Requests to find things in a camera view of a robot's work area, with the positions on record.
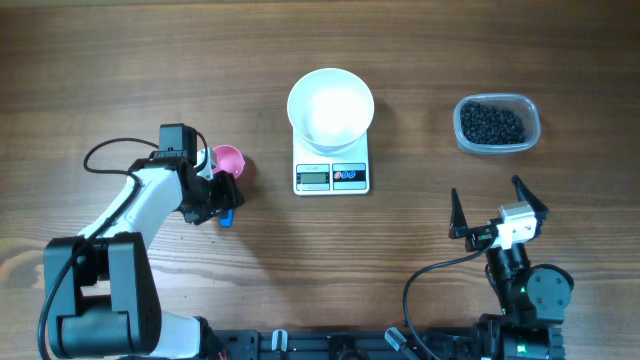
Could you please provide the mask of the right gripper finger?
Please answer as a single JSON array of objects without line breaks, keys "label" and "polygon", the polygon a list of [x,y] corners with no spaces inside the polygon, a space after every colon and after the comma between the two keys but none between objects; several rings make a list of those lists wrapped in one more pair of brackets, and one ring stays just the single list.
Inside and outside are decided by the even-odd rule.
[{"label": "right gripper finger", "polygon": [[549,214],[548,207],[527,188],[518,175],[514,175],[511,182],[514,185],[517,198],[520,201],[526,201],[531,206],[536,219],[546,220]]},{"label": "right gripper finger", "polygon": [[467,231],[468,225],[464,211],[460,202],[458,192],[455,188],[451,189],[451,217],[450,217],[450,230],[451,231]]}]

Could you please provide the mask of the pink scoop blue handle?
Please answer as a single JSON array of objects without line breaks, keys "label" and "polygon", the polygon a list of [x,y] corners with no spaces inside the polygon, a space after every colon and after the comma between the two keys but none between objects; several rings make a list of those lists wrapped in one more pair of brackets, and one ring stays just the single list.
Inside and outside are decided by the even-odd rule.
[{"label": "pink scoop blue handle", "polygon": [[[219,145],[213,149],[215,167],[213,173],[224,171],[238,179],[245,168],[246,161],[240,150],[232,145]],[[234,211],[228,210],[220,216],[220,226],[229,228],[233,224]]]}]

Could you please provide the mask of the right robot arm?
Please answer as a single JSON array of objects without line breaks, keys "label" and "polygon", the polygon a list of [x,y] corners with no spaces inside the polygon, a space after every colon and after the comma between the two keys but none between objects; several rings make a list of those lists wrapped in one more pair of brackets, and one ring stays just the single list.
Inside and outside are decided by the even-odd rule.
[{"label": "right robot arm", "polygon": [[531,264],[525,244],[541,235],[549,209],[519,176],[512,183],[517,201],[500,206],[496,218],[477,227],[467,224],[458,192],[451,191],[449,237],[464,239],[468,252],[486,257],[485,275],[501,307],[499,315],[485,314],[476,323],[474,357],[564,359],[561,325],[574,280],[556,265]]}]

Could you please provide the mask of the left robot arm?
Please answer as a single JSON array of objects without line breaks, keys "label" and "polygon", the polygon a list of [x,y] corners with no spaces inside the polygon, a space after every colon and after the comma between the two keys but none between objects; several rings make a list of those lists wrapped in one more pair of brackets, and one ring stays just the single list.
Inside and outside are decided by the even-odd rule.
[{"label": "left robot arm", "polygon": [[216,359],[224,352],[200,317],[162,311],[147,250],[173,212],[199,225],[244,202],[233,175],[183,158],[138,160],[107,210],[44,250],[42,358]]}]

